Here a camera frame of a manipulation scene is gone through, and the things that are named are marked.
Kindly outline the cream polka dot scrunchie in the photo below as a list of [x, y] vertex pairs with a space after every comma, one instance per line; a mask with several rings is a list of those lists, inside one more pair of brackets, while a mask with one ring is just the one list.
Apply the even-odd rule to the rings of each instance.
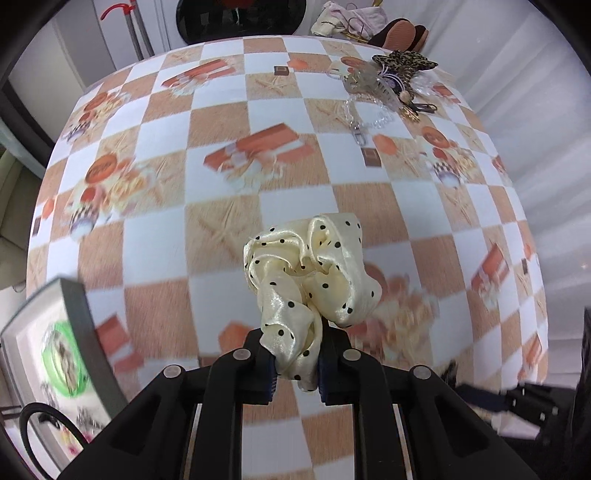
[[262, 315], [260, 345], [276, 359], [278, 375], [314, 391], [322, 322], [356, 326], [381, 300], [363, 262], [360, 220], [335, 213], [273, 226], [245, 244], [243, 262]]

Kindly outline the green plastic bangle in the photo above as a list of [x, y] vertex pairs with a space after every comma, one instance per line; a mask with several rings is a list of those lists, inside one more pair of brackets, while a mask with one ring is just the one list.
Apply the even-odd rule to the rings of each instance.
[[75, 398], [86, 390], [89, 375], [68, 321], [57, 321], [47, 329], [42, 362], [49, 383], [61, 395]]

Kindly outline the grey rimmed white tray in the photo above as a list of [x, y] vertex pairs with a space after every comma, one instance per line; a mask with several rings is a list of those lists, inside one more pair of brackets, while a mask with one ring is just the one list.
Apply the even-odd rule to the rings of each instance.
[[77, 281], [56, 278], [26, 300], [1, 329], [1, 358], [21, 405], [58, 410], [88, 442], [127, 405]]

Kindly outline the checkered printed tablecloth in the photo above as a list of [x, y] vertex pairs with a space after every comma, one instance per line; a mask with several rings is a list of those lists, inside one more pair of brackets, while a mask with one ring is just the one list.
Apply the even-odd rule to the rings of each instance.
[[[342, 78], [383, 50], [259, 36], [119, 70], [76, 103], [30, 231], [27, 291], [81, 283], [127, 405], [88, 442], [26, 405], [61, 479], [532, 479], [454, 387], [544, 378], [532, 231], [480, 120], [438, 67], [414, 123]], [[344, 405], [277, 374], [243, 247], [353, 213], [379, 304], [342, 331]]]

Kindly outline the grey translucent claw clip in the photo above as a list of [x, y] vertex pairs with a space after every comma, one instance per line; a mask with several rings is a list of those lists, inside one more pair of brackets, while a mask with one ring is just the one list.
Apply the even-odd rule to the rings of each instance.
[[342, 83], [349, 94], [372, 96], [393, 111], [402, 105], [396, 92], [373, 70], [354, 69]]

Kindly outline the leopard print bow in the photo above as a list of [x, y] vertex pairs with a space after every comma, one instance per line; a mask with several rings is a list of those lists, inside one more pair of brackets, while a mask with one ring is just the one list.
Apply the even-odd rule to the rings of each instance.
[[394, 50], [388, 55], [377, 54], [372, 57], [381, 68], [381, 75], [386, 78], [398, 78], [408, 84], [421, 71], [433, 70], [438, 63], [416, 51]]

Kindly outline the green leather sofa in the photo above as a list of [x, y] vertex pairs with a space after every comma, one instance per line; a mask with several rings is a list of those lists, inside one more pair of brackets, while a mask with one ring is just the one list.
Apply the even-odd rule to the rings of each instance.
[[26, 279], [32, 218], [41, 180], [6, 150], [0, 161], [0, 287]]

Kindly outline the brown slipper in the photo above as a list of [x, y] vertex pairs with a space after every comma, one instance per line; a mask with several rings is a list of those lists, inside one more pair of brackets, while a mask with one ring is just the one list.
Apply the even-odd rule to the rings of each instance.
[[391, 51], [421, 52], [428, 36], [429, 30], [424, 25], [398, 18], [370, 38], [369, 44]]

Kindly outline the pile of pink clothes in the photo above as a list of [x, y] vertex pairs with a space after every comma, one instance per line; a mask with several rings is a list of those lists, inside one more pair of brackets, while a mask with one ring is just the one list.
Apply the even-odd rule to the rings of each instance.
[[348, 9], [334, 1], [326, 1], [320, 15], [311, 25], [311, 35], [332, 37], [342, 34], [369, 41], [388, 24], [381, 6]]

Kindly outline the white washing machine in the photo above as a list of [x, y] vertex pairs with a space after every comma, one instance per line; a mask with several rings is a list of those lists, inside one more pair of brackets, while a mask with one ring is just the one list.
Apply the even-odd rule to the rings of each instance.
[[308, 35], [322, 1], [156, 1], [168, 49], [260, 35]]

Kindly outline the red handled mop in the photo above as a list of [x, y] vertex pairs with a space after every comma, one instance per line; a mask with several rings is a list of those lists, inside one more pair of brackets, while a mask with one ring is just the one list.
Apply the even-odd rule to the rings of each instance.
[[155, 52], [141, 15], [139, 3], [136, 0], [114, 3], [101, 12], [99, 21], [103, 22], [113, 12], [120, 12], [123, 15], [136, 58], [144, 60], [153, 57]]

